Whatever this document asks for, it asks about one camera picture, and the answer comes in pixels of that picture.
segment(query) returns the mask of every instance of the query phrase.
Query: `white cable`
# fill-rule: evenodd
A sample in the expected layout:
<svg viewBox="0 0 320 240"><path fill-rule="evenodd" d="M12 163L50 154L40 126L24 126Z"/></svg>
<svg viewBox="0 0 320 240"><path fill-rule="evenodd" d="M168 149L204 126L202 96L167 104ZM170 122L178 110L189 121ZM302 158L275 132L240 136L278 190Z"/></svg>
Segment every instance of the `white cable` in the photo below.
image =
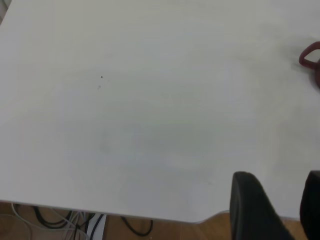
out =
<svg viewBox="0 0 320 240"><path fill-rule="evenodd" d="M69 221L68 219L66 219L64 216L60 215L56 210L50 208L57 216L59 216L60 218L62 218L63 220L65 220L67 223L70 223L71 226L74 227L74 229L76 229L76 225L74 225L71 221ZM78 229L77 231L79 231L80 233L82 233L87 239L90 239L90 237L82 230Z"/></svg>
<svg viewBox="0 0 320 240"><path fill-rule="evenodd" d="M11 217L11 218L15 218L18 219L19 221L21 221L26 229L26 231L28 232L28 239L31 240L32 237L32 233L31 233L31 229L30 227L25 223L25 221L21 220L19 217L11 215L11 214L0 214L0 217Z"/></svg>
<svg viewBox="0 0 320 240"><path fill-rule="evenodd" d="M75 224L77 224L78 220L79 220L79 214L76 216L76 219L75 219L75 221L74 221L74 222L75 222ZM68 240L70 240L70 239L71 239L72 235L73 235L73 232L71 232L71 234L70 234L70 236L69 236Z"/></svg>
<svg viewBox="0 0 320 240"><path fill-rule="evenodd" d="M78 212L77 213L75 213L75 215L74 216L72 216L74 214L74 212L72 212L71 213L71 215L70 215L70 219L71 219L71 222L76 218L76 216L79 214ZM70 228L70 223L68 223L67 225L66 225L66 228L68 229L68 228ZM69 232L69 230L64 230L64 232L63 232L63 234L62 234L62 240L65 240L66 239L66 237L67 237L67 235L68 235L68 232Z"/></svg>
<svg viewBox="0 0 320 240"><path fill-rule="evenodd" d="M36 225L36 224L34 224L34 223L32 223L32 222L24 219L22 216L20 216L20 215L17 213L17 211L16 211L15 206L14 206L13 203L11 203L11 207L12 207L12 211L14 212L14 214L16 215L17 218L19 218L21 221L29 224L30 226L32 226L32 227L34 227L34 228L37 228L37 229L40 229L40 230L43 230L43 231L48 231L48 232L59 232L59 231L64 231L64 230L73 230L73 231L74 231L74 230L75 230L75 228L50 229L50 228L44 228L44 227L38 226L38 225ZM88 239L88 240L90 239L90 237L89 237L84 231L79 230L79 232L84 235L85 239Z"/></svg>

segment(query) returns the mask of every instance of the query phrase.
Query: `black cable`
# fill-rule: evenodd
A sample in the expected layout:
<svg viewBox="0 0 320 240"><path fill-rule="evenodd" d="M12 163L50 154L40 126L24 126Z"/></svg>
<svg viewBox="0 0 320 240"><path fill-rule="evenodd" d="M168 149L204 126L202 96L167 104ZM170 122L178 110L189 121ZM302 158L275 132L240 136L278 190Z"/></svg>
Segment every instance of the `black cable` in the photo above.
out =
<svg viewBox="0 0 320 240"><path fill-rule="evenodd" d="M50 222L45 220L44 217L41 215L40 210L37 206L34 206L33 210L34 210L36 219L39 221L39 223L41 223L43 226L45 226L48 229L62 229L67 225L67 222L65 220L60 220L56 222ZM69 211L69 213L65 218L69 220L71 217L71 214L72 214L72 211Z"/></svg>
<svg viewBox="0 0 320 240"><path fill-rule="evenodd" d="M90 222L90 220L91 220L95 215L96 215L95 213L89 213L88 219L87 219L84 223L82 223L82 224L80 225L80 228L85 225L85 227L84 227L84 232L85 232L85 233L87 233L87 231L88 231L88 227L89 227L89 222Z"/></svg>
<svg viewBox="0 0 320 240"><path fill-rule="evenodd" d="M129 224L128 220L124 216L122 216L121 219L124 221L125 225L131 230L131 232L133 232L135 235L138 235L140 237L145 237L145 236L149 235L149 233L151 233L152 229L154 228L154 221L150 220L149 230L146 233L141 233L141 232L134 230L134 228Z"/></svg>
<svg viewBox="0 0 320 240"><path fill-rule="evenodd" d="M103 216L104 216L103 214L100 214L98 220L96 221L96 223L95 223L95 225L94 225L94 227L92 229L91 235L90 235L90 240L94 239L94 234L95 234L96 228L98 227L98 224L99 224L99 222L100 222L100 220L102 219Z"/></svg>
<svg viewBox="0 0 320 240"><path fill-rule="evenodd" d="M80 228L78 224L75 225L75 230L74 230L74 235L73 235L73 240L76 240L76 235L77 235L77 230Z"/></svg>

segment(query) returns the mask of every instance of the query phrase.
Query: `red object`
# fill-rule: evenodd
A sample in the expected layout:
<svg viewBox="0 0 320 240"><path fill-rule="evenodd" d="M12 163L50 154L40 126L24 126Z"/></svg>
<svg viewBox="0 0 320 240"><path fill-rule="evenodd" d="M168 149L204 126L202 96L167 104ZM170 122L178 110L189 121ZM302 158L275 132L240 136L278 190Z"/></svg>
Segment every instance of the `red object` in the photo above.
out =
<svg viewBox="0 0 320 240"><path fill-rule="evenodd" d="M308 46L300 55L299 63L309 69L315 70L314 80L316 85L320 88L320 59L318 62L309 61L305 57L314 50L320 50L320 41L316 41Z"/></svg>

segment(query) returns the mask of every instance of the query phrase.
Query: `desk surface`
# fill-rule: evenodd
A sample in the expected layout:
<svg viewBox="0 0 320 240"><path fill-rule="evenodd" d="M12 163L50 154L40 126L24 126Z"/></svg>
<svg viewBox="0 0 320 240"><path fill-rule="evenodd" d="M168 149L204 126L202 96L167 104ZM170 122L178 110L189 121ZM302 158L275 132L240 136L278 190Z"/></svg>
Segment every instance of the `desk surface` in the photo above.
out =
<svg viewBox="0 0 320 240"><path fill-rule="evenodd" d="M248 171L298 217L318 0L14 0L0 26L0 199L199 222Z"/></svg>

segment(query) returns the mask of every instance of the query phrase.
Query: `wooden floor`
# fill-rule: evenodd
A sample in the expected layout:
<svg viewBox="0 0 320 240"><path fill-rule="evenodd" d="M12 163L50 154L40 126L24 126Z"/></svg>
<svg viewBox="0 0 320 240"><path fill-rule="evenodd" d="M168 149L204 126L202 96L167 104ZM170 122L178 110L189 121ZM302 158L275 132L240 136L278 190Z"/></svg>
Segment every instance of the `wooden floor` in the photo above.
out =
<svg viewBox="0 0 320 240"><path fill-rule="evenodd" d="M49 221L58 220L48 208L41 208L41 213ZM9 204L0 203L0 214L12 214ZM19 213L30 222L37 224L37 219L30 206L21 206ZM128 218L129 223L139 232L145 232L150 226L148 219ZM296 240L306 240L304 230L298 221L284 220L284 224ZM10 222L0 221L1 233ZM12 231L21 232L24 226L16 225ZM47 232L32 228L32 240L59 240L60 232ZM119 216L108 216L105 222L103 240L231 240L229 214L224 213L212 217L200 224L185 224L167 221L154 221L153 231L145 237L134 235L124 224Z"/></svg>

